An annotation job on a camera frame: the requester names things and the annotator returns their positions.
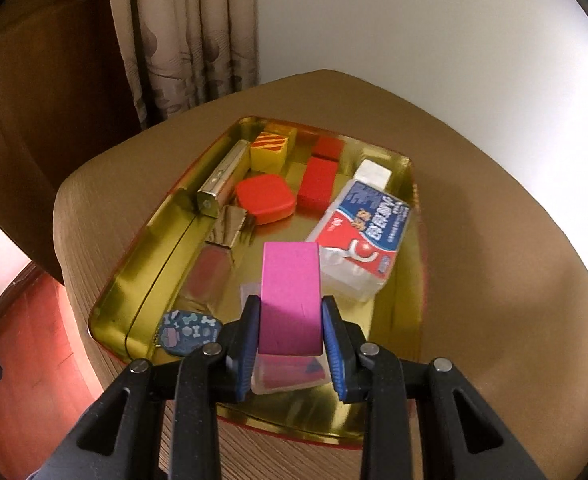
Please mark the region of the pink wooden block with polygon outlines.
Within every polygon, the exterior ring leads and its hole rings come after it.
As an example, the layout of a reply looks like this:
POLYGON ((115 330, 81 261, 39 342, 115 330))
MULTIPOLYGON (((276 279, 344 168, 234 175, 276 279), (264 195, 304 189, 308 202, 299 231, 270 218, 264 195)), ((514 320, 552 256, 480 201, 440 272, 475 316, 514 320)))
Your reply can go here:
POLYGON ((318 356, 322 353, 317 244, 263 244, 260 299, 261 354, 318 356))

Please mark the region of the white striped cube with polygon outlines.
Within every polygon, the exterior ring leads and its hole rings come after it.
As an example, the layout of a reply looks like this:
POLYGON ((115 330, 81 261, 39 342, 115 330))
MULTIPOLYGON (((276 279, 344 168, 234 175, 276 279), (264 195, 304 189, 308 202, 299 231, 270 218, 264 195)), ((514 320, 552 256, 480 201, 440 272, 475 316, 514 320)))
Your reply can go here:
POLYGON ((390 169, 373 162, 371 159, 364 159, 360 162, 353 178, 365 185, 372 186, 384 191, 393 173, 390 169))

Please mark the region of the beige patterned curtain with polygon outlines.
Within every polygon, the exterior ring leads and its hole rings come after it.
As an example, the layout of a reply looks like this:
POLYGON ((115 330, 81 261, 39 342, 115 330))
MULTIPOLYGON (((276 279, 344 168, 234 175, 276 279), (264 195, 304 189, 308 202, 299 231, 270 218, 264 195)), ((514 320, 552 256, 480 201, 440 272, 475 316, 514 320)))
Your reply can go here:
POLYGON ((257 0, 109 0, 141 126, 257 84, 257 0))

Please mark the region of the pink lip gloss tube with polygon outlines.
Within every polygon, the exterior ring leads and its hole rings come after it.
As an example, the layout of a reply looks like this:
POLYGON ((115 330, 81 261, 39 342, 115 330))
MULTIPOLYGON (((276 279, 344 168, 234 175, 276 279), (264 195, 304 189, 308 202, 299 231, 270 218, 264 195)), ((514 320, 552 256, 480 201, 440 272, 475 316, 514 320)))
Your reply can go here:
POLYGON ((211 308, 222 295, 233 270, 234 252, 248 220, 247 211, 225 205, 179 291, 179 297, 211 308))

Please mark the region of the red gold tin box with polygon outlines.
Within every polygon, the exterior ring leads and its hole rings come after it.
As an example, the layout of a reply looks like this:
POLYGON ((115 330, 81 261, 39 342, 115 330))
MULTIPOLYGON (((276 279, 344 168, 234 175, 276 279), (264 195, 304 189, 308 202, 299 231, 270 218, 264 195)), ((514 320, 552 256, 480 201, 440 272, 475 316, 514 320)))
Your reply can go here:
MULTIPOLYGON (((304 240, 317 224, 317 214, 297 210, 292 217, 269 226, 257 226, 241 236, 233 254, 231 275, 211 308, 201 309, 199 304, 179 297, 187 273, 215 223, 197 209, 198 188, 238 140, 255 140, 270 126, 287 130, 291 125, 284 120, 256 116, 233 122, 185 170, 134 238, 88 316, 90 334, 121 361, 148 359, 154 364, 171 361, 170 354, 158 346, 156 335, 161 318, 172 310, 210 313, 223 323, 239 318, 246 295, 259 290, 263 243, 304 240)), ((421 349, 427 279, 419 193, 412 162, 407 156, 376 144, 349 136, 338 139, 343 146, 333 191, 341 192, 360 162, 371 159, 391 170, 393 174, 386 191, 408 203, 412 214, 394 270, 373 298, 356 301, 326 287, 323 292, 335 297, 341 316, 358 324, 364 336, 395 352, 399 358, 414 361, 421 349)), ((331 384, 292 392, 251 393, 241 404, 221 405, 218 413, 234 424, 295 440, 341 448, 356 448, 362 441, 363 406, 341 403, 331 384)))

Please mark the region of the brown wooden cabinet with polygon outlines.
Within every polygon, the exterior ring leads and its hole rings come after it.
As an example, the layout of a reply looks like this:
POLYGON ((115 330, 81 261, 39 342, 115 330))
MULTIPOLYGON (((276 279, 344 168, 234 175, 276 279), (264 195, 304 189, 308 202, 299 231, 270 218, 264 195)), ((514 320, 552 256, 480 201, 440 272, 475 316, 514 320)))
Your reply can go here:
POLYGON ((0 229, 56 280, 59 187, 138 130, 109 0, 0 4, 0 229))

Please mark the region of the clear case red insert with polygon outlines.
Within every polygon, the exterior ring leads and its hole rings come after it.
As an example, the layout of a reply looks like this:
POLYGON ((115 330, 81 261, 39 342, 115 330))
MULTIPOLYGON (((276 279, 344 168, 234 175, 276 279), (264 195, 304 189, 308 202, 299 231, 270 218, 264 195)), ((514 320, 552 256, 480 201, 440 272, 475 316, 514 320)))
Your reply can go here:
POLYGON ((251 378, 257 394, 294 391, 323 385, 330 380, 329 366, 322 343, 318 356, 271 356, 259 352, 251 378))

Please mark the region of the blue patterned keychain pouch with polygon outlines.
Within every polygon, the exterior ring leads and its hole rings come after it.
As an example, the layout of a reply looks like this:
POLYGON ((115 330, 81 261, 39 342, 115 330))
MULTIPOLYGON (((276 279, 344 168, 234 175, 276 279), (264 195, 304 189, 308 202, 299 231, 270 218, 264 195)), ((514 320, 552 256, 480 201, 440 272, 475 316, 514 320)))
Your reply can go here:
POLYGON ((161 318, 156 342, 172 356, 188 356, 204 344, 216 342, 221 328, 222 323, 211 315, 173 310, 161 318))

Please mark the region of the red wooden block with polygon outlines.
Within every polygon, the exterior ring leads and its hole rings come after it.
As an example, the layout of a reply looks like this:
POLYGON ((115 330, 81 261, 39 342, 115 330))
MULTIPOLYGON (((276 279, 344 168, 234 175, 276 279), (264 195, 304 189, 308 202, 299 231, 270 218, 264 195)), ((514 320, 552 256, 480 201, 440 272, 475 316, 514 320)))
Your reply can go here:
POLYGON ((335 160, 310 157, 297 192, 297 206, 307 211, 324 212, 332 200, 337 168, 335 160))

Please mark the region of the yellow striped cube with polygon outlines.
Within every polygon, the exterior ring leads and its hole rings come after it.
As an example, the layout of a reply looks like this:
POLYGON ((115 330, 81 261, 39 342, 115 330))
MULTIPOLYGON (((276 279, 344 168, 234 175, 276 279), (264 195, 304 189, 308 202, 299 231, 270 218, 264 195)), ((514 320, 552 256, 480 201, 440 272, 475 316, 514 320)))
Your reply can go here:
POLYGON ((279 174, 296 143, 297 130, 263 130, 251 143, 251 170, 262 174, 279 174))

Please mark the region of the red rounded case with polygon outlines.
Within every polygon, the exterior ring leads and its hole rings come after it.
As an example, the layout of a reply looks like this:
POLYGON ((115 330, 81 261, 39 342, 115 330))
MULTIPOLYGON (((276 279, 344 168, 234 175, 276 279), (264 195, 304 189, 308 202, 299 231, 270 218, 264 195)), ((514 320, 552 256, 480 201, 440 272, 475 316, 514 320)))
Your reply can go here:
POLYGON ((284 220, 296 208, 295 195, 278 174, 244 179, 236 184, 235 195, 239 207, 254 217, 257 226, 284 220))

